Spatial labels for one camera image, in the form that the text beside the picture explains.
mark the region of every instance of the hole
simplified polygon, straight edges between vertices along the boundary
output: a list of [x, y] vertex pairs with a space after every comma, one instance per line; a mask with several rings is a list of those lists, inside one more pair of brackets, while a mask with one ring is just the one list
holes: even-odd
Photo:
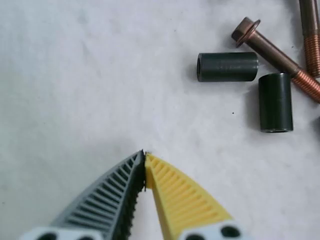
[[78, 238], [77, 240], [95, 240], [95, 239], [91, 236], [83, 236], [81, 238]]
[[224, 226], [221, 228], [221, 233], [227, 238], [237, 238], [240, 237], [240, 231], [234, 226]]
[[196, 63], [196, 76], [198, 79], [200, 78], [200, 71], [201, 71], [201, 61], [200, 61], [200, 58], [198, 58], [198, 61]]
[[199, 234], [191, 234], [186, 237], [185, 240], [206, 240], [203, 236], [200, 236]]
[[44, 235], [40, 236], [36, 240], [56, 240], [57, 235], [53, 232], [45, 233]]

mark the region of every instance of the bolt head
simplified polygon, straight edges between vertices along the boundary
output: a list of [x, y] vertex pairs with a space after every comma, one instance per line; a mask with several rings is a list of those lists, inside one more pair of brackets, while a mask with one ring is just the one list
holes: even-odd
[[231, 37], [236, 41], [237, 47], [243, 44], [250, 34], [259, 25], [260, 20], [253, 22], [250, 18], [245, 17], [240, 24], [235, 28]]

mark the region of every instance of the cylindrical spacer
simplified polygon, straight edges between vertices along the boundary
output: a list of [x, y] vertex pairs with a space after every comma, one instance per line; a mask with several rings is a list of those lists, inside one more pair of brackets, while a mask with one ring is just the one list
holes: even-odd
[[196, 75], [199, 82], [250, 82], [258, 66], [254, 52], [199, 53]]
[[272, 73], [259, 79], [260, 128], [265, 133], [284, 133], [294, 129], [291, 106], [291, 78]]

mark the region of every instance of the white surface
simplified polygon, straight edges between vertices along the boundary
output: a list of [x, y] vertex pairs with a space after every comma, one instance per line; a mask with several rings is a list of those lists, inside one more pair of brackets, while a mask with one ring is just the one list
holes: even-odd
[[[292, 88], [294, 131], [259, 131], [257, 79], [196, 81], [248, 16], [303, 63], [294, 0], [2, 0], [0, 239], [49, 224], [143, 148], [209, 191], [255, 239], [320, 235], [319, 107]], [[260, 61], [258, 76], [275, 72]], [[131, 240], [162, 239], [150, 192]]]

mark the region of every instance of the bolt thread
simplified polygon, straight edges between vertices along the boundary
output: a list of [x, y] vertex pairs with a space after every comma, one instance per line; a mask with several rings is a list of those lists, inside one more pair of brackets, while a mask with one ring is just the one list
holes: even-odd
[[320, 83], [307, 72], [304, 70], [298, 71], [298, 73], [292, 78], [292, 81], [313, 100], [320, 103]]
[[314, 78], [320, 77], [320, 35], [304, 38], [304, 54], [307, 72]]

